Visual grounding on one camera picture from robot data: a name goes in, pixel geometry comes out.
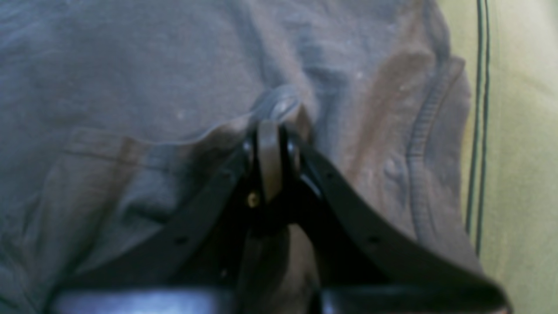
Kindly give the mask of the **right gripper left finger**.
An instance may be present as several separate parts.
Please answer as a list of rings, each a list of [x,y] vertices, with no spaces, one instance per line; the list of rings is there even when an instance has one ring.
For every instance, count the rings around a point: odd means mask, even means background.
[[[50,314],[235,314],[245,238],[282,190],[281,131],[261,121],[184,209],[119,258],[62,284]]]

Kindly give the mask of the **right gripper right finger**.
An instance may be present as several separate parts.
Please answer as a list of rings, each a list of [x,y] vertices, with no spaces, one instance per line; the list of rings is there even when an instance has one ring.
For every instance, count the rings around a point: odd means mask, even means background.
[[[508,310],[506,292],[399,232],[329,160],[283,128],[291,204],[324,276],[321,314],[482,314]]]

